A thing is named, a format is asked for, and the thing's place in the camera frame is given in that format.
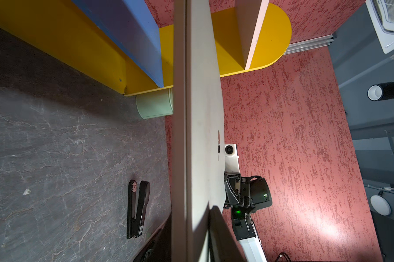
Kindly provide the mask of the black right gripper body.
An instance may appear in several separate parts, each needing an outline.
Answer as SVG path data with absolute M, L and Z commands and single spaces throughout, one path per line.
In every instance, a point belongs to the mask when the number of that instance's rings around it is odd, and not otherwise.
M 261 176 L 243 177 L 239 172 L 225 172 L 224 187 L 225 209 L 240 207 L 254 213 L 272 206 L 269 186 Z

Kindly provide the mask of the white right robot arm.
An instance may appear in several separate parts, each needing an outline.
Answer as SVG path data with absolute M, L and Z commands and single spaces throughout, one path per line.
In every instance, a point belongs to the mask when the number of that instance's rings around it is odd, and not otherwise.
M 272 205 L 266 180 L 261 176 L 242 177 L 239 172 L 225 172 L 226 201 L 231 210 L 233 232 L 249 262 L 267 261 L 251 214 Z

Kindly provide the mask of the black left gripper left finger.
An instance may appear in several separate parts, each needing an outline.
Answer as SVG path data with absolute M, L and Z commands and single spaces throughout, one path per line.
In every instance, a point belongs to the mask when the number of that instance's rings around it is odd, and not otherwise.
M 144 232 L 145 213 L 131 219 L 131 238 L 139 240 L 133 262 L 168 262 L 171 259 L 172 213 L 148 238 L 141 241 Z

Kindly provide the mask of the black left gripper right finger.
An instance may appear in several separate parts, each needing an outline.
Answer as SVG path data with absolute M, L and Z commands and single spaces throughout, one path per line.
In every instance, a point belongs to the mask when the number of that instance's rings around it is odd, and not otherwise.
M 209 212 L 209 250 L 211 262 L 245 262 L 222 213 L 217 206 Z

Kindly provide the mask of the silver laptop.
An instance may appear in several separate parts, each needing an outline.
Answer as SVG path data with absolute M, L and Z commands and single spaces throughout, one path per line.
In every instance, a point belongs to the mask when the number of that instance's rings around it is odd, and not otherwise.
M 174 12 L 171 259 L 206 262 L 210 209 L 225 202 L 222 88 L 209 2 Z

